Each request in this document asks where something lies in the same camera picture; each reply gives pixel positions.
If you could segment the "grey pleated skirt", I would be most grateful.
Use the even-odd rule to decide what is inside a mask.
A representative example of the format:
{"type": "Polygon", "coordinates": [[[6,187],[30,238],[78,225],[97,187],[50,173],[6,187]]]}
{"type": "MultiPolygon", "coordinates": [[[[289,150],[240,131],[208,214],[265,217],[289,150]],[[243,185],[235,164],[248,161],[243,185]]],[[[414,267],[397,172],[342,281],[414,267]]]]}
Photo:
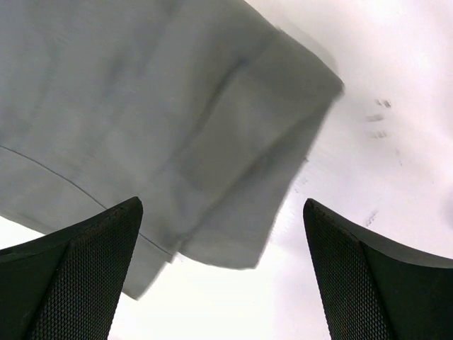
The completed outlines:
{"type": "Polygon", "coordinates": [[[47,234],[137,196],[132,298],[175,254],[254,268],[342,90],[245,1],[2,1],[1,215],[47,234]]]}

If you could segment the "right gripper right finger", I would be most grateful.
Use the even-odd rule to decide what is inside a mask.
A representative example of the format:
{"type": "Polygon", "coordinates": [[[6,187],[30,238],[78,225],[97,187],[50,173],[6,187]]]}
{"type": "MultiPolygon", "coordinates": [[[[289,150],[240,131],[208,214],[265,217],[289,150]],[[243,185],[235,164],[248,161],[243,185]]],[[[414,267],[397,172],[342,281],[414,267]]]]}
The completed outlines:
{"type": "Polygon", "coordinates": [[[452,340],[452,260],[308,199],[304,227],[332,339],[452,340]]]}

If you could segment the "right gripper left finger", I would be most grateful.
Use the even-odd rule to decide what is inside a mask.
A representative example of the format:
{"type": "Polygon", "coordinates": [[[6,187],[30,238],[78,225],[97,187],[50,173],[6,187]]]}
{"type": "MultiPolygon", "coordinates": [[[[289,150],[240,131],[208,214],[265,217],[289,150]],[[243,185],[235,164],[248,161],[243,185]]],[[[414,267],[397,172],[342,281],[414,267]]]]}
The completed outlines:
{"type": "Polygon", "coordinates": [[[1,250],[1,338],[107,339],[139,234],[130,198],[1,250]]]}

